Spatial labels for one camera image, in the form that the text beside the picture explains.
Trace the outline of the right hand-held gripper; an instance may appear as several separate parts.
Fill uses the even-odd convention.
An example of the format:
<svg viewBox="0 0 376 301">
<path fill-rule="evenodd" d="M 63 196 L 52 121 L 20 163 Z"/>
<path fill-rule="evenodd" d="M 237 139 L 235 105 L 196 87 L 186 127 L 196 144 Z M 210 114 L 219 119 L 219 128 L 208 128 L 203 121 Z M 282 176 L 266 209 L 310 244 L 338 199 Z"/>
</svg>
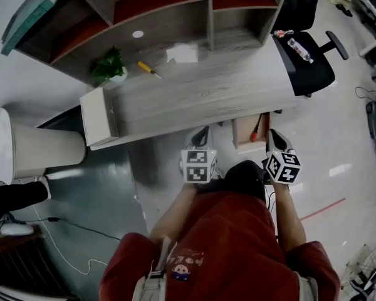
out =
<svg viewBox="0 0 376 301">
<path fill-rule="evenodd" d="M 269 129 L 266 151 L 264 168 L 270 179 L 275 183 L 293 184 L 301 171 L 301 164 L 292 143 L 282 133 Z"/>
</svg>

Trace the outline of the red handled screwdriver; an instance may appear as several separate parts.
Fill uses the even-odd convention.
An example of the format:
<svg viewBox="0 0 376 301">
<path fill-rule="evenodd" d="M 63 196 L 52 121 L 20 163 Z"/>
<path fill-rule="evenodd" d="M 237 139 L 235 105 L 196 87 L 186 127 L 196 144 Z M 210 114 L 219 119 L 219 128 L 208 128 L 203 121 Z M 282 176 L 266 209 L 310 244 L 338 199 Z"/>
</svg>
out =
<svg viewBox="0 0 376 301">
<path fill-rule="evenodd" d="M 257 140 L 257 137 L 258 137 L 258 130 L 259 130 L 259 126 L 260 126 L 260 124 L 261 124 L 261 120 L 262 120 L 262 118 L 263 118 L 263 115 L 260 114 L 260 115 L 259 115 L 259 118 L 258 118 L 258 121 L 257 121 L 257 123 L 256 123 L 256 125 L 255 125 L 255 127 L 254 127 L 254 129 L 253 129 L 253 131 L 252 131 L 252 133 L 251 133 L 251 137 L 250 137 L 250 141 L 251 141 L 251 142 L 256 142 L 256 140 Z"/>
</svg>

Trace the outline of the wooden desk drawer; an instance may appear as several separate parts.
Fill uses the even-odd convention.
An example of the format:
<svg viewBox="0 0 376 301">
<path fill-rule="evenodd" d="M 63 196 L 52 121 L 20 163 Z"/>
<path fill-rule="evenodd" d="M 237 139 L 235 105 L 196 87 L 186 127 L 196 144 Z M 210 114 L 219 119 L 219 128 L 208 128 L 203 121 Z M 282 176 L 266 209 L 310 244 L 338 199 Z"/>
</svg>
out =
<svg viewBox="0 0 376 301">
<path fill-rule="evenodd" d="M 251 142 L 251 133 L 258 121 L 260 114 L 250 115 L 232 120 L 233 144 L 239 154 L 265 150 L 266 136 L 270 128 L 270 113 L 262 113 L 263 118 L 258 130 L 256 142 Z"/>
</svg>

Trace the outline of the person's left forearm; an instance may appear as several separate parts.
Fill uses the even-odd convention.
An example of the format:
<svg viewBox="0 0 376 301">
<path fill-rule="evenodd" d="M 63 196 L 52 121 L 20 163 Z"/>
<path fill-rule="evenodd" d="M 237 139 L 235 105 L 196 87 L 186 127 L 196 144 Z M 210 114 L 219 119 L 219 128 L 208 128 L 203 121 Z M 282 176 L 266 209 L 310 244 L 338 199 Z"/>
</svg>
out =
<svg viewBox="0 0 376 301">
<path fill-rule="evenodd" d="M 161 244 L 165 237 L 176 241 L 190 213 L 195 200 L 197 188 L 193 184 L 184 184 L 164 215 L 158 220 L 150 232 L 149 239 Z"/>
</svg>

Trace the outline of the person's right forearm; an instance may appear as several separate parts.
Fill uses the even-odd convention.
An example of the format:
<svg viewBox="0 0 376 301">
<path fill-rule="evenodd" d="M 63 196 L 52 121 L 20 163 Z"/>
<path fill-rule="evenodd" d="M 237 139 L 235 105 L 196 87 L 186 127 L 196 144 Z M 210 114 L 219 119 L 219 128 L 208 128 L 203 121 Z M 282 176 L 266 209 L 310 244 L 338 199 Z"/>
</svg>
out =
<svg viewBox="0 0 376 301">
<path fill-rule="evenodd" d="M 278 240 L 284 251 L 290 251 L 306 243 L 305 229 L 285 184 L 272 182 L 275 191 Z"/>
</svg>

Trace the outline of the person's black trouser leg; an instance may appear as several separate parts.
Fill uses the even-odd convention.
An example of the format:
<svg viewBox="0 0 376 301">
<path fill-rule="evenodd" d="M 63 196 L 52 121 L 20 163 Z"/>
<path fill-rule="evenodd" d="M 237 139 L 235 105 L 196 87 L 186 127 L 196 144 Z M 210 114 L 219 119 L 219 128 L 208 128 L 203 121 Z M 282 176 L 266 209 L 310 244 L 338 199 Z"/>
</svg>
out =
<svg viewBox="0 0 376 301">
<path fill-rule="evenodd" d="M 224 189 L 266 202 L 263 171 L 251 160 L 242 161 L 228 170 L 224 178 Z"/>
</svg>

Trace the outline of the black office chair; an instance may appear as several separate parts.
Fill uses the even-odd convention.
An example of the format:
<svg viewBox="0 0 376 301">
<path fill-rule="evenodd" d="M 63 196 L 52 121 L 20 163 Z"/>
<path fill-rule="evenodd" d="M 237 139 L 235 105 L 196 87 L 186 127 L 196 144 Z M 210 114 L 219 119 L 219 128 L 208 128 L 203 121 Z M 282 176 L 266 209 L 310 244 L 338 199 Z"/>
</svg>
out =
<svg viewBox="0 0 376 301">
<path fill-rule="evenodd" d="M 294 94 L 310 98 L 335 81 L 333 68 L 325 57 L 325 53 L 337 50 L 343 60 L 348 59 L 348 53 L 341 41 L 332 31 L 326 31 L 329 41 L 318 46 L 307 32 L 314 23 L 318 0 L 284 0 L 279 15 L 271 33 L 275 30 L 292 29 L 293 35 L 284 38 L 274 38 L 283 62 L 288 72 Z M 294 38 L 311 55 L 314 62 L 309 63 L 293 50 L 287 41 Z"/>
</svg>

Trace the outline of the clear plastic bottle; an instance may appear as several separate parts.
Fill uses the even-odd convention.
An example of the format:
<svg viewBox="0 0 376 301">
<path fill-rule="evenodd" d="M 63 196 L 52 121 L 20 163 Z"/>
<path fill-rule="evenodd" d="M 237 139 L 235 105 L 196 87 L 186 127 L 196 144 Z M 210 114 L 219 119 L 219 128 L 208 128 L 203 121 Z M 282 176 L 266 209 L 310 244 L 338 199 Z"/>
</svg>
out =
<svg viewBox="0 0 376 301">
<path fill-rule="evenodd" d="M 290 38 L 288 41 L 287 41 L 287 44 L 293 49 L 295 50 L 303 60 L 309 62 L 309 63 L 313 63 L 314 60 L 313 58 L 311 57 L 310 53 L 301 45 L 299 44 L 299 42 L 297 42 L 294 38 Z"/>
</svg>

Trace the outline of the white flat box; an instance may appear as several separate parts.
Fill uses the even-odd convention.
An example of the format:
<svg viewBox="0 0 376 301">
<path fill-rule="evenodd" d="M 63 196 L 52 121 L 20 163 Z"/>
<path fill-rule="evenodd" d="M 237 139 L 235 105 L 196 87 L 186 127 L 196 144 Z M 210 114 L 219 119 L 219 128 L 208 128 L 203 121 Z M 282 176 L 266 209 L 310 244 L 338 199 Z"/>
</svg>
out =
<svg viewBox="0 0 376 301">
<path fill-rule="evenodd" d="M 81 116 L 87 146 L 99 146 L 118 138 L 112 99 L 103 87 L 80 98 Z"/>
</svg>

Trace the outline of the person's red shirt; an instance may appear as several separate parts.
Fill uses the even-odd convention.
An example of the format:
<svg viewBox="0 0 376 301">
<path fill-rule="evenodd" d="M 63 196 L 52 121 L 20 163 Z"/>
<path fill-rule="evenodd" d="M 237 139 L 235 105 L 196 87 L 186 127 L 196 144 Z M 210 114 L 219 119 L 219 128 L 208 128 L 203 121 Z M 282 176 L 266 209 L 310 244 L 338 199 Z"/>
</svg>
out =
<svg viewBox="0 0 376 301">
<path fill-rule="evenodd" d="M 176 241 L 128 233 L 99 288 L 100 301 L 132 301 L 154 271 L 159 301 L 338 301 L 340 280 L 323 245 L 284 251 L 276 213 L 247 194 L 197 192 Z"/>
</svg>

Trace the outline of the grey wooden shelf hutch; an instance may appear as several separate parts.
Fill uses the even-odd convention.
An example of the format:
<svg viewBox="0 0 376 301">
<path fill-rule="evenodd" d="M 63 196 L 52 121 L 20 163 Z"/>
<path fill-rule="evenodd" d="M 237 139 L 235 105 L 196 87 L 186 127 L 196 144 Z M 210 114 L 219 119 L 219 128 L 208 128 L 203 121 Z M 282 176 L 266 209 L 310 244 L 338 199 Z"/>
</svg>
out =
<svg viewBox="0 0 376 301">
<path fill-rule="evenodd" d="M 176 44 L 265 44 L 284 0 L 57 0 L 16 49 L 87 85 L 113 46 L 130 71 Z M 134 31 L 143 31 L 134 38 Z"/>
</svg>

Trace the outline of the white curved counter table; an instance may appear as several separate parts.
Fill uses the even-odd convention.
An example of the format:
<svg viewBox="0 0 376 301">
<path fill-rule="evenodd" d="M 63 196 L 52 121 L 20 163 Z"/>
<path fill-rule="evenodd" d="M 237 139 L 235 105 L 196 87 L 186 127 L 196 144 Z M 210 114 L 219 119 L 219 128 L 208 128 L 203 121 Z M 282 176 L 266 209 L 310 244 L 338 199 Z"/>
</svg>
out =
<svg viewBox="0 0 376 301">
<path fill-rule="evenodd" d="M 19 125 L 0 108 L 1 183 L 38 176 L 51 167 L 77 165 L 85 154 L 85 140 L 78 132 Z"/>
</svg>

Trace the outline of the black jacket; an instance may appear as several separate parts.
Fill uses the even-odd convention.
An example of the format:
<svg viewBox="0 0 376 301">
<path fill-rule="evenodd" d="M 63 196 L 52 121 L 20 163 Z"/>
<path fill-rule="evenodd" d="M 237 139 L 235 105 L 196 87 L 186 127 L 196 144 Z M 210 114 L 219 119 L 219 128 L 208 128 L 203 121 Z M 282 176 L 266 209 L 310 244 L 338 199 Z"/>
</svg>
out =
<svg viewBox="0 0 376 301">
<path fill-rule="evenodd" d="M 42 182 L 0 186 L 0 218 L 12 211 L 26 208 L 50 198 Z"/>
</svg>

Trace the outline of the teal flat panel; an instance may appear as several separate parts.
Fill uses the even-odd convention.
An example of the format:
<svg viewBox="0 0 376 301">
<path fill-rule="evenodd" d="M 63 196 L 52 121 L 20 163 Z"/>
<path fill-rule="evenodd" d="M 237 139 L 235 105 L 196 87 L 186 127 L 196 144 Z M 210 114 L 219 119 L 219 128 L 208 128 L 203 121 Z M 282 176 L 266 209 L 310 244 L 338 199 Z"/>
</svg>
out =
<svg viewBox="0 0 376 301">
<path fill-rule="evenodd" d="M 40 20 L 57 0 L 25 0 L 13 14 L 1 38 L 1 54 L 8 56 L 23 36 Z"/>
</svg>

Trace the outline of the yellow handled screwdriver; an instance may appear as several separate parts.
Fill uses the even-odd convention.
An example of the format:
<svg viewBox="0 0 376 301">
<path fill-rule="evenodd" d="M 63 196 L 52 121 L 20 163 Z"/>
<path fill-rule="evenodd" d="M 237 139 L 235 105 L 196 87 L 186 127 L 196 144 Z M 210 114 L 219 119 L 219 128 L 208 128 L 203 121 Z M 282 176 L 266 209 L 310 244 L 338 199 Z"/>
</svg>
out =
<svg viewBox="0 0 376 301">
<path fill-rule="evenodd" d="M 147 73 L 151 74 L 151 75 L 154 75 L 155 77 L 161 79 L 161 77 L 157 74 L 157 72 L 152 69 L 151 67 L 149 67 L 148 65 L 146 65 L 144 62 L 142 61 L 138 61 L 137 62 L 137 65 L 139 67 L 141 67 L 141 69 L 143 69 L 144 71 L 146 71 Z"/>
</svg>

